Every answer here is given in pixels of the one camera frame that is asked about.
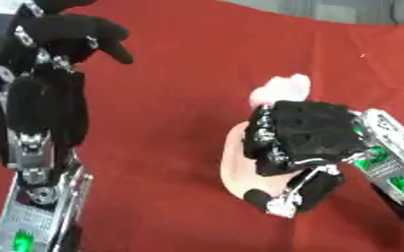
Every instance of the red tablecloth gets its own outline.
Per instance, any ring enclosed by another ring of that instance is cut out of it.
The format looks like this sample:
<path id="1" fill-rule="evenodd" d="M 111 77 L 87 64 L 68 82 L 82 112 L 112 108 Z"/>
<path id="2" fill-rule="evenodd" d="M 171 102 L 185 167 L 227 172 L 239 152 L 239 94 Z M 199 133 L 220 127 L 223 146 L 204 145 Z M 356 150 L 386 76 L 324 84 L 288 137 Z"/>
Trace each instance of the red tablecloth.
<path id="1" fill-rule="evenodd" d="M 214 0 L 101 0 L 79 9 L 132 31 L 131 66 L 84 70 L 92 127 L 81 158 L 96 176 L 86 252 L 404 252 L 404 224 L 362 176 L 294 221 L 224 190 L 219 161 L 250 91 L 308 74 L 315 100 L 386 109 L 404 123 L 404 27 L 338 25 Z M 10 173 L 0 167 L 0 210 Z"/>

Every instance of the white object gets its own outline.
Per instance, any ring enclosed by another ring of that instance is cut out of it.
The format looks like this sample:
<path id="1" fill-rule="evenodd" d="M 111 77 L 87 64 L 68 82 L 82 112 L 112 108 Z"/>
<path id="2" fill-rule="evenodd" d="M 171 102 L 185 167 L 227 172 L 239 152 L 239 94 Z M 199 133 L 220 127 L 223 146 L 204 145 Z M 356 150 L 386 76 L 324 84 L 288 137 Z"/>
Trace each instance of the white object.
<path id="1" fill-rule="evenodd" d="M 14 14 L 26 0 L 0 0 L 0 14 Z"/>
<path id="2" fill-rule="evenodd" d="M 251 107 L 273 104 L 278 100 L 304 101 L 309 95 L 310 79 L 306 75 L 295 74 L 289 78 L 274 77 L 265 86 L 254 90 L 250 97 Z"/>

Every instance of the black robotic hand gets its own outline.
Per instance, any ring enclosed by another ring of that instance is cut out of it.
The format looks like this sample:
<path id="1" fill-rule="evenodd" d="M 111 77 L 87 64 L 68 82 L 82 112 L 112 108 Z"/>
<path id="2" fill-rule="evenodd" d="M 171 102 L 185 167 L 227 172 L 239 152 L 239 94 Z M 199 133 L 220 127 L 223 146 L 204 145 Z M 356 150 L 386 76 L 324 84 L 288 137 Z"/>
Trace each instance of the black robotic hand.
<path id="1" fill-rule="evenodd" d="M 343 181 L 335 164 L 366 149 L 354 132 L 355 115 L 344 105 L 277 101 L 257 107 L 243 139 L 244 155 L 256 160 L 256 172 L 273 176 L 300 171 L 287 185 L 296 212 L 308 211 Z M 244 200 L 262 211 L 273 200 L 249 190 Z"/>
<path id="2" fill-rule="evenodd" d="M 132 56 L 120 44 L 128 36 L 124 27 L 102 18 L 60 14 L 94 2 L 28 1 L 11 22 L 0 45 L 3 165 L 10 160 L 8 129 L 28 135 L 50 131 L 59 159 L 84 140 L 88 130 L 85 76 L 75 71 L 75 63 L 97 50 L 120 63 L 132 63 Z"/>

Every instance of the pink object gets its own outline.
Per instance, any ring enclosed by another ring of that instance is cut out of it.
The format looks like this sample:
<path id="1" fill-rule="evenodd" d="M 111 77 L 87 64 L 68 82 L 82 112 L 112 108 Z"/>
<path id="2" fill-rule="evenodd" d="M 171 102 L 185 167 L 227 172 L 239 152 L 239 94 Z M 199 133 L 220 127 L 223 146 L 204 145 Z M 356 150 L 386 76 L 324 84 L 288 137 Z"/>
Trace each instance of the pink object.
<path id="1" fill-rule="evenodd" d="M 274 77 L 265 86 L 254 90 L 249 96 L 252 108 L 261 104 L 273 104 L 278 100 L 306 100 L 310 90 L 310 79 L 306 75 L 295 74 L 289 78 Z"/>

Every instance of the mechanical hand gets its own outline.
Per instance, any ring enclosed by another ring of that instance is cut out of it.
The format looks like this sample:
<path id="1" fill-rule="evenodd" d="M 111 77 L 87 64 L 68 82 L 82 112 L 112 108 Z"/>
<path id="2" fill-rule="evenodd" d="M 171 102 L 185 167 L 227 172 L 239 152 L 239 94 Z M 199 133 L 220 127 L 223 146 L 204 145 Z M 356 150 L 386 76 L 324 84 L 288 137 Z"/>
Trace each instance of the mechanical hand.
<path id="1" fill-rule="evenodd" d="M 279 197 L 249 190 L 244 200 L 288 218 L 312 209 L 342 183 L 336 164 L 366 149 L 354 132 L 355 117 L 346 106 L 326 102 L 277 101 L 257 107 L 245 129 L 244 155 L 256 160 L 259 175 L 299 174 Z"/>
<path id="2" fill-rule="evenodd" d="M 60 11 L 67 8 L 93 2 L 31 1 L 19 9 L 11 22 L 7 36 L 0 46 L 0 158 L 3 165 L 11 162 L 9 150 L 11 139 L 8 136 L 4 110 L 7 106 L 8 90 L 17 78 L 31 76 L 45 82 L 46 85 L 52 84 L 59 94 L 64 93 L 64 97 L 70 97 L 62 106 L 70 110 L 61 113 L 64 115 L 69 113 L 73 120 L 64 121 L 69 125 L 58 125 L 58 132 L 64 131 L 64 135 L 68 136 L 55 134 L 59 136 L 55 137 L 55 141 L 60 145 L 72 147 L 82 142 L 88 128 L 83 96 L 84 76 L 74 71 L 74 64 L 86 60 L 99 49 L 121 63 L 132 62 L 131 55 L 120 45 L 120 41 L 128 36 L 125 28 L 102 18 L 59 15 Z M 61 87 L 63 85 L 57 85 L 57 82 L 70 85 L 64 85 L 63 88 Z M 35 125 L 29 127 L 30 125 L 25 122 L 23 124 L 27 125 L 28 131 L 40 127 Z"/>

